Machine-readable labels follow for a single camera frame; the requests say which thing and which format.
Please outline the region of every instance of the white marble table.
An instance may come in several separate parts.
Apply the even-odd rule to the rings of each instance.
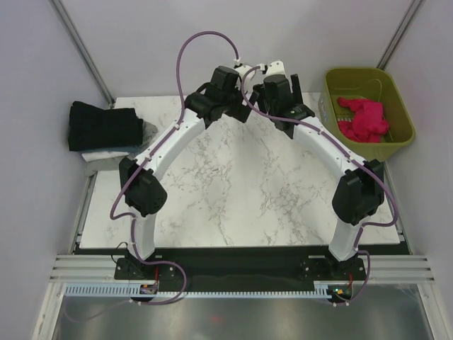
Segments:
[[[304,101],[317,111],[315,93]],[[159,132],[178,115],[176,96],[119,98]],[[336,182],[322,163],[265,118],[246,124],[222,117],[193,140],[162,181],[168,200],[156,222],[157,247],[328,244],[336,226]],[[115,248],[130,240],[129,219],[111,221],[120,191],[117,171],[98,173],[80,247]],[[122,200],[117,212],[126,211]],[[388,222],[385,202],[372,220]],[[363,244],[399,243],[395,227],[368,227]]]

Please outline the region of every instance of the crumpled red fabric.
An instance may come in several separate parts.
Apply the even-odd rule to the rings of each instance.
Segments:
[[[389,122],[384,119],[382,103],[369,99],[338,98],[338,105],[354,112],[352,122],[338,122],[340,131],[355,142],[379,143],[381,136],[389,131]]]

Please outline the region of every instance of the gray wall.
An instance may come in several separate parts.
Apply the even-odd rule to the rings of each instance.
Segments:
[[[453,2],[429,0],[388,71],[417,132],[389,162],[408,239],[427,254],[453,318]]]
[[[201,30],[228,35],[243,62],[281,59],[303,91],[320,91],[335,66],[376,66],[411,0],[62,0],[114,96],[177,94],[175,63]],[[186,93],[234,55],[217,37],[186,50]]]
[[[73,100],[104,106],[46,0],[0,2],[0,339],[29,339],[85,179]]]

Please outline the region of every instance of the black cloth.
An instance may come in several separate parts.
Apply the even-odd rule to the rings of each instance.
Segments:
[[[69,113],[70,151],[142,145],[143,120],[133,108],[103,110],[75,101]]]

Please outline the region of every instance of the green bin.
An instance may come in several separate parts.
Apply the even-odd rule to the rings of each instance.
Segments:
[[[352,120],[354,113],[338,105],[338,97],[367,98],[381,102],[390,128],[380,143],[359,143],[349,140],[338,128],[339,120]],[[321,122],[344,145],[367,160],[385,161],[398,149],[412,143],[415,130],[394,80],[375,68],[348,67],[326,73],[324,92],[319,99]]]

